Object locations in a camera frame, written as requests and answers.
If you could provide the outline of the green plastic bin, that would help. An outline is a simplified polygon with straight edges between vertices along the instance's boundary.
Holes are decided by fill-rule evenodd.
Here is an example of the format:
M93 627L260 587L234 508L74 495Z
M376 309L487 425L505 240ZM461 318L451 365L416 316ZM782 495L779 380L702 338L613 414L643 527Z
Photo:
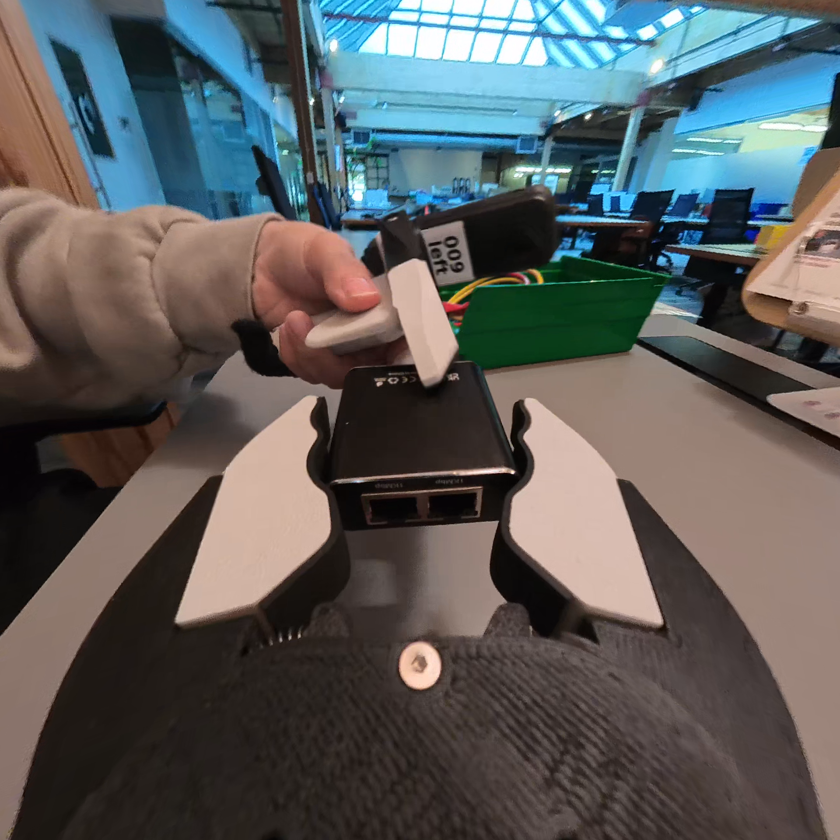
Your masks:
M497 370L630 351L665 274L564 256L439 289L459 355Z

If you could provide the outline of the person's left hand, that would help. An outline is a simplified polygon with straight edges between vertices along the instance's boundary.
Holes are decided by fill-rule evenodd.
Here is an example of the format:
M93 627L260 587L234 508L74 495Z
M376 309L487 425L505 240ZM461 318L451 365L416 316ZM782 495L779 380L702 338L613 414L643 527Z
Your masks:
M381 301L371 273L350 244L323 227L271 220L262 228L252 300L257 319L277 331L283 363L310 384L339 390L353 368L394 364L407 352L404 339L342 356L307 346L312 315L331 308L364 312Z

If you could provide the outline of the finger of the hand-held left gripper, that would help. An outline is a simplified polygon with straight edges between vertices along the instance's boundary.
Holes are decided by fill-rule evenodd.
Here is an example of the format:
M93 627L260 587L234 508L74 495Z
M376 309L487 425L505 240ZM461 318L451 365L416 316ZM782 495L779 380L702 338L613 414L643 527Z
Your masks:
M427 263L408 259L386 272L392 304L426 389L440 385L459 346Z

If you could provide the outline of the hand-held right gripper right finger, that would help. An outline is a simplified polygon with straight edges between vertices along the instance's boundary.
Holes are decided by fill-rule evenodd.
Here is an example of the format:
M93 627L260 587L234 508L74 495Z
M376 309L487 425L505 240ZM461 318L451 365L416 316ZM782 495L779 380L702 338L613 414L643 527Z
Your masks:
M533 631L606 621L659 631L665 619L620 483L604 458L534 398L513 410L519 479L502 503L490 577Z

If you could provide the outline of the black office chair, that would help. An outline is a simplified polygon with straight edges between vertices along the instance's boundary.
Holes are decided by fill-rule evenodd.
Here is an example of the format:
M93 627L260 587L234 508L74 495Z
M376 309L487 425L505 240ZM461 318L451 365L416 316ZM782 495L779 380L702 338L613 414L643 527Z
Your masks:
M119 486L100 488L76 468L44 471L38 445L61 434L139 428L163 416L166 401L98 413L2 419L1 631L4 632L60 567Z

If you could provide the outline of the person's left forearm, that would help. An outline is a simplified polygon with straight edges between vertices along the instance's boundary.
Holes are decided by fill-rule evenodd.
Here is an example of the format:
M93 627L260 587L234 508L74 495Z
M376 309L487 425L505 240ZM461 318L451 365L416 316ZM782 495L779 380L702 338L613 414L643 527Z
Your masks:
M258 238L280 220L3 189L2 425L145 402L239 352Z

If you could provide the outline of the black ethernet splitter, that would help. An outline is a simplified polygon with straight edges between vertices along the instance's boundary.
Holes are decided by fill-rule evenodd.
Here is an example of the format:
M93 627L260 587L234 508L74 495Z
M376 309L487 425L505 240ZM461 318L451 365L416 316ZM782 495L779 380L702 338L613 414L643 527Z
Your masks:
M344 381L327 476L346 531L495 522L518 480L480 367L454 362L425 388L411 365Z

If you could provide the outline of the wooden door panel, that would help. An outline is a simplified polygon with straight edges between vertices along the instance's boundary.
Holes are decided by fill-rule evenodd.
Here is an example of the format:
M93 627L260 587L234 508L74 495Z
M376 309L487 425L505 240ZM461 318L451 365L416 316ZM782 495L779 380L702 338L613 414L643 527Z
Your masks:
M49 80L20 2L1 2L2 185L32 186L83 207L98 205L70 122ZM138 427L60 439L69 461L100 487L122 486L179 423L176 406Z

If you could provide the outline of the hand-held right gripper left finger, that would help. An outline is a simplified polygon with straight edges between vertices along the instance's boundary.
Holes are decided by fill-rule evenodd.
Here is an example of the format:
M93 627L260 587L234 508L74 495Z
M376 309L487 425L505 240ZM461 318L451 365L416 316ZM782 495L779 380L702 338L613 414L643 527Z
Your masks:
M350 578L338 503L323 474L324 398L302 398L229 463L176 612L193 628L243 617L303 628Z

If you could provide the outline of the white stand base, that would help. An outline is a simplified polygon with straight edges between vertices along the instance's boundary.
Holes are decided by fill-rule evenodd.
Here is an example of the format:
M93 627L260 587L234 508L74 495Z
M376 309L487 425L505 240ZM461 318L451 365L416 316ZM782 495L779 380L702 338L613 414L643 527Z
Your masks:
M775 393L766 401L789 417L839 438L839 386Z

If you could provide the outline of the instruction sheet board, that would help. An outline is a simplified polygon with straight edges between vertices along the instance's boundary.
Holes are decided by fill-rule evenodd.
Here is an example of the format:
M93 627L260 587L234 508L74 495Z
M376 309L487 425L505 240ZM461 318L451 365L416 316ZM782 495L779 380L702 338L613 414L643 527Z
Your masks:
M839 174L794 214L742 289L746 312L771 327L839 346Z

